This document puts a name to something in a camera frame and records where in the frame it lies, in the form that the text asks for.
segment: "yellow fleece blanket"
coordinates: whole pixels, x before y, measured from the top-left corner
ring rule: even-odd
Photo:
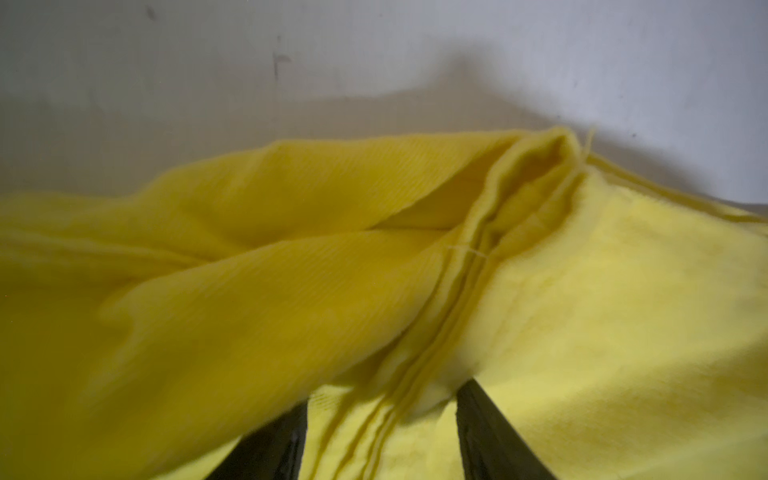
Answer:
[[[0,246],[3,479],[198,480],[310,394],[302,479],[460,479],[472,376],[563,480],[768,478],[768,224],[562,128],[13,195]]]

